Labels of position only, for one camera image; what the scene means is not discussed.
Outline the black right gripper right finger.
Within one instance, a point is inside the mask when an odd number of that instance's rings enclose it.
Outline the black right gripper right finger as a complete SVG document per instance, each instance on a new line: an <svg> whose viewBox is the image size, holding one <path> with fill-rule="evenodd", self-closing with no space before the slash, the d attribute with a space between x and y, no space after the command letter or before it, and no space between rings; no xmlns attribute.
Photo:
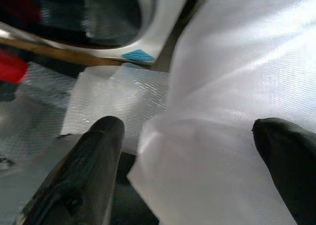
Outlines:
<svg viewBox="0 0 316 225"><path fill-rule="evenodd" d="M280 118L255 121L255 147L298 225L316 223L316 134Z"/></svg>

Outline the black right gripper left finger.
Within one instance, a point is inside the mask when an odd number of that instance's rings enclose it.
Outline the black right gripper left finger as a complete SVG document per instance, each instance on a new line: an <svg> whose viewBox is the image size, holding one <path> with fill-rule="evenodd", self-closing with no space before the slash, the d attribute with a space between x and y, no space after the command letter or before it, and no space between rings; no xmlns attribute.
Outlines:
<svg viewBox="0 0 316 225"><path fill-rule="evenodd" d="M16 225L101 225L114 191L124 123L115 116L96 121L55 165Z"/></svg>

